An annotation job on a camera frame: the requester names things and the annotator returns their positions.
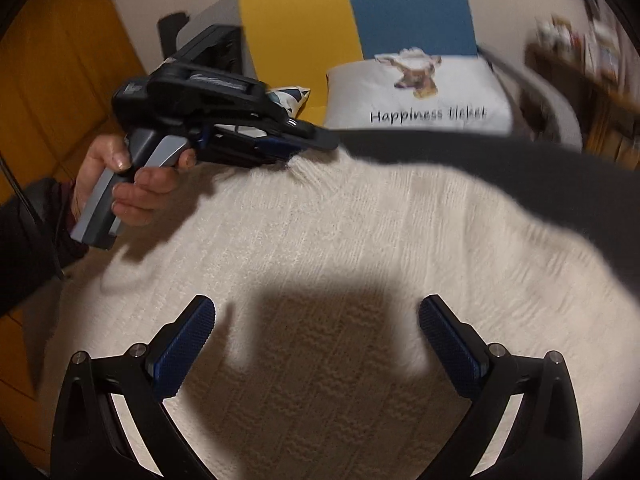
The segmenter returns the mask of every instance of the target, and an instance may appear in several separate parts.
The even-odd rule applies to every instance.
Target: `metal screw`
[[[560,352],[556,352],[555,350],[552,350],[551,352],[549,352],[549,359],[551,359],[557,365],[559,365],[562,361],[564,361],[562,354]]]
[[[491,355],[495,357],[502,357],[503,355],[507,355],[507,349],[500,343],[491,343],[489,345],[489,352],[491,352]]]
[[[76,352],[71,356],[71,362],[75,365],[79,365],[82,361],[86,359],[86,352]]]
[[[131,357],[143,356],[145,352],[146,352],[146,345],[144,343],[136,343],[131,348],[129,348],[129,355]]]

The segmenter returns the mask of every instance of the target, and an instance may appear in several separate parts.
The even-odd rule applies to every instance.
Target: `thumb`
[[[86,153],[76,178],[74,214],[84,209],[89,195],[105,168],[121,173],[131,167],[129,150],[121,136],[102,135],[95,138]]]
[[[121,136],[101,135],[95,138],[87,151],[82,169],[88,173],[102,173],[109,168],[115,173],[122,173],[131,167],[129,150]]]

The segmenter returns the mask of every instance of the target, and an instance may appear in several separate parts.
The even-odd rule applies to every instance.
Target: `dark gray fabric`
[[[73,241],[65,228],[71,188],[44,178],[24,189],[40,217],[62,267],[80,259],[87,247]],[[12,196],[0,204],[0,316],[55,275],[53,248],[24,205]]]
[[[211,25],[233,25],[235,27],[242,27],[238,0],[220,0],[192,17],[191,21],[178,32],[176,39],[178,49],[185,46]],[[242,73],[247,77],[257,79],[254,62],[251,58],[244,34],[242,35]]]

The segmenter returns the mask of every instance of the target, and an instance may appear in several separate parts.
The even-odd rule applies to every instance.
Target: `yellow cushion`
[[[239,3],[258,79],[271,87],[311,88],[300,118],[321,124],[327,103],[327,71],[363,59],[350,1],[239,0]]]
[[[322,125],[324,123],[324,116],[326,115],[326,106],[316,106],[310,108],[306,106],[298,116],[303,121],[308,121],[313,124]]]

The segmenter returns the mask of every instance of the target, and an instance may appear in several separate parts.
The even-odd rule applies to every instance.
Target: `person's hand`
[[[196,163],[194,150],[180,155],[177,167],[188,170]],[[131,167],[129,151],[122,137],[103,135],[92,142],[82,162],[71,202],[71,211],[76,219],[89,199],[95,184],[105,168],[121,173]],[[151,222],[153,212],[162,209],[169,194],[178,185],[175,168],[141,168],[136,172],[134,183],[123,182],[113,187],[113,213],[127,225],[143,226]]]

